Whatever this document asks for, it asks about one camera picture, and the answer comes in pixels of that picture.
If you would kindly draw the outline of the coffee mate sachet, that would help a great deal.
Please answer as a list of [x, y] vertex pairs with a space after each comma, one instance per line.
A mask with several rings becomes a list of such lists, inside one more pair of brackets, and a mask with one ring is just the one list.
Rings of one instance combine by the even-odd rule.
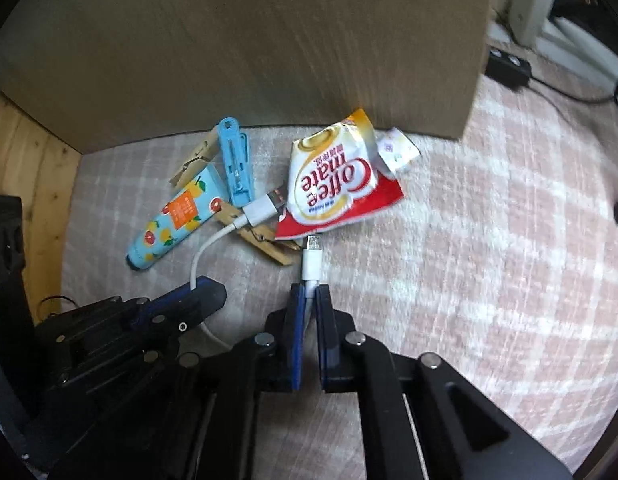
[[399, 181], [379, 169], [372, 122], [358, 108], [293, 142], [287, 199], [278, 240], [295, 240], [367, 219], [405, 198]]

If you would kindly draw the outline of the wooden clothespin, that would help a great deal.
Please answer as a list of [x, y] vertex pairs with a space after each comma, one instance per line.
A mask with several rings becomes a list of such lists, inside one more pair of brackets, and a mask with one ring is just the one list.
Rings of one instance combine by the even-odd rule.
[[[225, 203], [220, 198], [216, 197], [211, 201], [210, 210], [213, 213], [213, 218], [224, 226], [239, 225], [237, 219], [242, 215], [242, 211], [229, 203]], [[300, 244], [275, 240], [274, 230], [266, 223], [251, 226], [248, 222], [245, 222], [237, 230], [237, 235], [251, 247], [258, 249], [263, 255], [281, 264], [281, 266], [291, 266], [300, 258]]]

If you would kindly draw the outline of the fruit pattern hand cream tube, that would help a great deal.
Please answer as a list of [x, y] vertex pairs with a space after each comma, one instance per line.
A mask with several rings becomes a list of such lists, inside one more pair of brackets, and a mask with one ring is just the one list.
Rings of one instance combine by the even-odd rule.
[[147, 270], [209, 220], [228, 200], [227, 186], [217, 169], [207, 166], [146, 224], [129, 247], [126, 263], [132, 270]]

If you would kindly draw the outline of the blue plastic clothespin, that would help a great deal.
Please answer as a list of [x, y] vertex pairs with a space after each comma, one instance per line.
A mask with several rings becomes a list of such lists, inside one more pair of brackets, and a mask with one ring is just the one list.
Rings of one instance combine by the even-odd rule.
[[255, 198], [248, 134], [234, 117], [225, 117], [218, 124], [218, 138], [230, 202], [243, 208]]

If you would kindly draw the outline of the small white sachet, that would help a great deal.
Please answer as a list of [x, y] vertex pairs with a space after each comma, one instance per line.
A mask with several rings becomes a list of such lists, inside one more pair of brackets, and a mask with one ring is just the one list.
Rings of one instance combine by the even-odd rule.
[[379, 155], [379, 171], [387, 178], [395, 180], [403, 170], [422, 156], [420, 148], [398, 128], [381, 132], [376, 139]]

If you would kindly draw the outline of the plaid table cloth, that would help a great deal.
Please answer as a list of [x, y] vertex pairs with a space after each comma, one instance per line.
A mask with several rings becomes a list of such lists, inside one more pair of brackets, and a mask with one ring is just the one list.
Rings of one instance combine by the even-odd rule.
[[[460, 141], [417, 136], [405, 198], [323, 238], [323, 278], [359, 330], [404, 356], [440, 354], [571, 469], [618, 408], [618, 108], [556, 94], [594, 87], [541, 58], [540, 84], [482, 79]], [[62, 290], [78, 304], [154, 297], [185, 282], [194, 255], [228, 300], [209, 321], [238, 341], [285, 305], [297, 266], [237, 236], [209, 249], [206, 223], [152, 269], [132, 240], [169, 200], [197, 134], [82, 157]]]

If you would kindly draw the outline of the cardboard box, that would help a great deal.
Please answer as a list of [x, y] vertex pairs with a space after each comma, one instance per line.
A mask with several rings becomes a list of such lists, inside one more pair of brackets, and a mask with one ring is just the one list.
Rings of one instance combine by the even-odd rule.
[[81, 153], [328, 125], [458, 139], [489, 0], [0, 0], [0, 92]]

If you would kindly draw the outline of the black power strip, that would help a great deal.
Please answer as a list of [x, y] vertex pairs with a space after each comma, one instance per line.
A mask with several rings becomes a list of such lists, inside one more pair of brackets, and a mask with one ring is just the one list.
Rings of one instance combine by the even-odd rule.
[[530, 83], [532, 66], [524, 58], [490, 46], [484, 75], [510, 90], [518, 90]]

